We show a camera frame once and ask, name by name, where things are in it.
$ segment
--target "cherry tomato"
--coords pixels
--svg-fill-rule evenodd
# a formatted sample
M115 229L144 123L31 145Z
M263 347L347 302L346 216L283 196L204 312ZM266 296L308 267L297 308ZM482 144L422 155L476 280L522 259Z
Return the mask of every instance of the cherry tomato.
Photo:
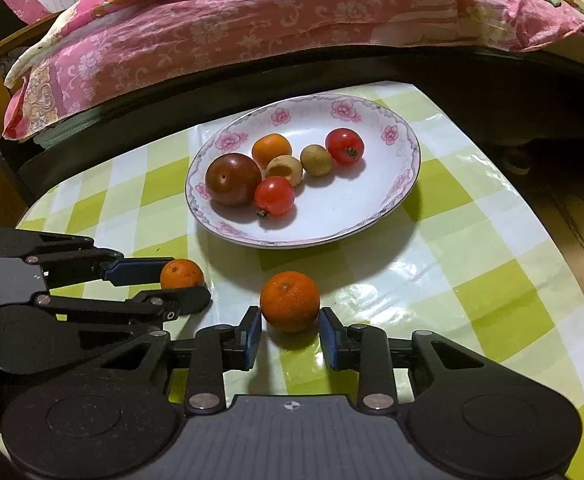
M361 160L365 146L358 133L349 128L337 128L325 137L325 147L337 164L349 166Z
M261 181L261 170L249 156L226 153L206 171L206 189L215 202L228 207L248 205Z
M257 186L254 203L260 218L283 216L294 205L294 188L284 176L269 176Z

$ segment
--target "green checkered tablecloth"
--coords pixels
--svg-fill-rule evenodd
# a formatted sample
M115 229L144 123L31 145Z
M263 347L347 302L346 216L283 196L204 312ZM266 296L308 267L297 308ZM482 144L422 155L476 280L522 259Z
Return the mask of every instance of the green checkered tablecloth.
M81 234L126 256L195 260L213 293L208 311L168 323L173 337L236 324L282 270L313 277L322 305L344 324L367 322L389 336L426 328L567 396L584 426L584 297L538 219L495 166L424 94L383 82L337 93L364 97L405 118L419 137L422 167L402 206L360 234L302 250L232 245L199 228L184 198L190 158L236 116L200 124L66 180L20 227ZM123 300L137 286L105 282L58 294ZM402 399L411 395L396 371ZM182 396L184 373L171 396ZM264 332L251 372L228 372L235 393L354 393L353 372L331 373L318 338ZM568 472L584 480L584 437Z

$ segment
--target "bedspread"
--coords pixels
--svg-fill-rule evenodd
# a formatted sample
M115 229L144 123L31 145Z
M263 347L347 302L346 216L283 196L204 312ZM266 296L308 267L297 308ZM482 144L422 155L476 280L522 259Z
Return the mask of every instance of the bedspread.
M6 79L22 140L179 75L337 44L477 44L526 52L584 32L584 0L79 0Z

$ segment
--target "tangerine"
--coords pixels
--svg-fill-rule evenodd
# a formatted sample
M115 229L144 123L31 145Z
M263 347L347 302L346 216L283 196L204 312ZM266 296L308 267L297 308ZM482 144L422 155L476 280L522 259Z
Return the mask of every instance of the tangerine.
M165 264L161 270L161 288L184 288L204 283L203 271L192 260L178 258Z
M273 158L281 155L292 155L290 141L281 134L261 137L252 147L252 158L262 170L268 167Z
M316 283L305 274L287 270L273 276L261 290L261 313L282 332L300 332L319 314L321 297Z

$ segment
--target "red cherry tomato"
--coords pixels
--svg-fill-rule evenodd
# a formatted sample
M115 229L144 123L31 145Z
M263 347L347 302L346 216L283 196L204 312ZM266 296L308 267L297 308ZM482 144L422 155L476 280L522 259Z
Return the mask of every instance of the red cherry tomato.
M349 166L361 160L365 146L358 133L349 128L337 128L325 137L325 147L337 164Z
M260 218L283 216L294 205L294 188L283 176L269 176L254 191L254 203Z

